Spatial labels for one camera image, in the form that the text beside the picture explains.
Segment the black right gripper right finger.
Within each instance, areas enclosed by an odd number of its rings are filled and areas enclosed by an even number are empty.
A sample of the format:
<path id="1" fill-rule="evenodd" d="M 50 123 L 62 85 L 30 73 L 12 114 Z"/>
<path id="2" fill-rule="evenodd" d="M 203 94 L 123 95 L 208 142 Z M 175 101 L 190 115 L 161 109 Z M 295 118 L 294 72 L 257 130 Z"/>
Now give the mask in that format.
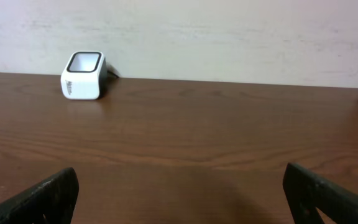
<path id="1" fill-rule="evenodd" d="M 358 223 L 358 195 L 294 163 L 287 164 L 283 189 L 295 223 Z"/>

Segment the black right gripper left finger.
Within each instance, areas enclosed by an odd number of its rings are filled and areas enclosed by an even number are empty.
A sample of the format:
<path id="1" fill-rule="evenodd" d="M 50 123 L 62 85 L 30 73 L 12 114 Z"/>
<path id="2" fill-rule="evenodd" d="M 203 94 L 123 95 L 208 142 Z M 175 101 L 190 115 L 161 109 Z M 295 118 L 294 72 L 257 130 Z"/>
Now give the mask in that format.
<path id="1" fill-rule="evenodd" d="M 0 203 L 0 223 L 70 223 L 78 198 L 74 168 L 57 172 Z"/>

